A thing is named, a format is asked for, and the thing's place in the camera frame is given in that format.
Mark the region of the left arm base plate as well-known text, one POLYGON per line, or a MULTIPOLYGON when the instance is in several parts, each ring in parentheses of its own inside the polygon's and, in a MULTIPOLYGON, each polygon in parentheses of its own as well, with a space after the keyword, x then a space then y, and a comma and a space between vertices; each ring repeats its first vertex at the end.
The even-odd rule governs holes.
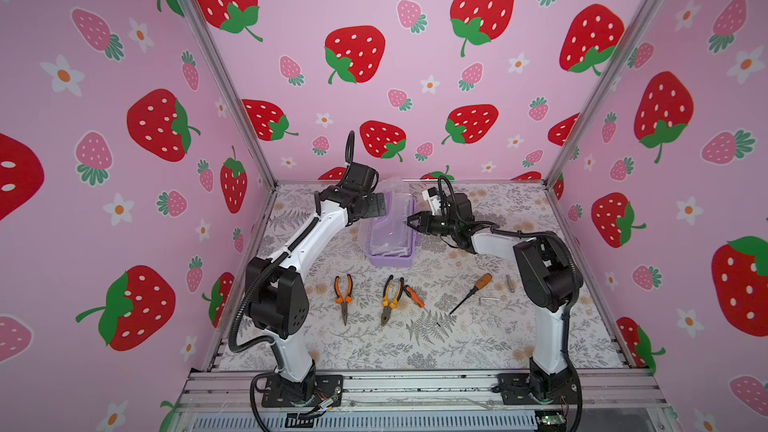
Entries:
POLYGON ((341 404, 343 385, 343 375, 309 376, 304 382, 291 382, 273 375, 260 391, 261 405, 265 408, 313 408, 330 400, 329 407, 334 407, 341 404))

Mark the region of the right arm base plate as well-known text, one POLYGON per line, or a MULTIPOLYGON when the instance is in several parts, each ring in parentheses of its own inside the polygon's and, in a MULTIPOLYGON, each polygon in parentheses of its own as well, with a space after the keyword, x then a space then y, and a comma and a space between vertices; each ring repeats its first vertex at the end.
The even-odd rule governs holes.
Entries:
POLYGON ((500 394, 505 405, 578 405, 581 401, 574 379, 566 375, 564 380, 540 381, 529 373, 502 373, 491 387, 500 394))

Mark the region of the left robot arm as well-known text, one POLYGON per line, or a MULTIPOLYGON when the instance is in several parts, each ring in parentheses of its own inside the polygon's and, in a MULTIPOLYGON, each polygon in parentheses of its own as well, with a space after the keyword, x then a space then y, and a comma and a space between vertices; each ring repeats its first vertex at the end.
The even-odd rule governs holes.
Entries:
POLYGON ((286 244, 248 263, 246 289, 228 336, 231 352, 267 342, 284 381, 297 387, 313 381, 314 360, 301 331, 309 313, 305 276, 344 228, 386 213, 377 184, 375 169, 349 162, 337 184, 314 194, 314 210, 286 244))

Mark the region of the orange needle-nose pliers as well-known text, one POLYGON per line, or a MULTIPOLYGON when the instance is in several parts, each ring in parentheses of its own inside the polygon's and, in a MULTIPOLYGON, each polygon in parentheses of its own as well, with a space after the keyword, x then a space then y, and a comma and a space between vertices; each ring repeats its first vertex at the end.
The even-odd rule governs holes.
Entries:
POLYGON ((348 309, 353 302, 354 282, 349 273, 346 274, 346 286, 343 287, 341 277, 336 276, 334 281, 334 290, 336 293, 336 303, 340 306, 342 323, 348 323, 348 309))

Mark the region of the yellow combination pliers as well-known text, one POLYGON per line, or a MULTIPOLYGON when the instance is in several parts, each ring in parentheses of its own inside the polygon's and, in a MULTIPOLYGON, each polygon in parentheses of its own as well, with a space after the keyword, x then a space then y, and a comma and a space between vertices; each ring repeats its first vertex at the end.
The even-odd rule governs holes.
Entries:
POLYGON ((403 288, 403 277, 395 279, 393 275, 390 275, 386 280, 382 293, 382 314, 380 320, 382 327, 389 323, 392 311, 398 307, 399 301, 403 294, 403 288))

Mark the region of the purple plastic tool box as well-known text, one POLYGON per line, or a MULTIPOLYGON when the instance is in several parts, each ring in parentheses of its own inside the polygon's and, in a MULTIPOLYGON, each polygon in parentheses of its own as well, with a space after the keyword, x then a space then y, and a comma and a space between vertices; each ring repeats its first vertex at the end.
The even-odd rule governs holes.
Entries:
POLYGON ((362 221, 358 245, 374 267, 410 268, 419 239, 407 219, 417 212, 417 199, 399 177, 385 180, 376 192, 384 194, 386 213, 362 221))

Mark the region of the orange handle screwdriver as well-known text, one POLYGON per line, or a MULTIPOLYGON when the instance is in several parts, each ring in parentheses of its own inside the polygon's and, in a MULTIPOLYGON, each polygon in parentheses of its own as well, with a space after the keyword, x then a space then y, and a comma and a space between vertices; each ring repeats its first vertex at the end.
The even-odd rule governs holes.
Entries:
POLYGON ((468 299, 485 288, 492 281, 492 279, 493 277, 490 273, 485 273, 482 275, 470 288, 466 296, 449 312, 449 314, 453 315, 468 299))

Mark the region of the small orange black tool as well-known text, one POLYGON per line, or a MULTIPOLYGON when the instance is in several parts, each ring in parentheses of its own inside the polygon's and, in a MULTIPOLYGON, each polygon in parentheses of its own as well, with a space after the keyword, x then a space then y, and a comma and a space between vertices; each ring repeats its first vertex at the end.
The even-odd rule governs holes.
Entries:
POLYGON ((409 285, 406 285, 404 287, 404 292, 406 296, 419 308, 423 309, 425 307, 425 303, 421 299, 421 297, 417 294, 417 292, 410 287, 409 285))

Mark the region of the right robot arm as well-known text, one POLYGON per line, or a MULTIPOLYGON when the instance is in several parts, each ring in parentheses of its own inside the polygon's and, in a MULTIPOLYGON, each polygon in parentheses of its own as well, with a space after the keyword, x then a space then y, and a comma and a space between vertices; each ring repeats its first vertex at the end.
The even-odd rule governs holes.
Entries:
POLYGON ((565 242, 553 231, 510 231, 478 220, 464 193, 445 178, 422 193, 429 205, 406 219, 408 227, 474 255, 513 260, 522 287, 536 307, 536 342, 530 359, 530 387, 542 395, 576 378, 568 352, 570 312, 583 286, 582 275, 565 242))

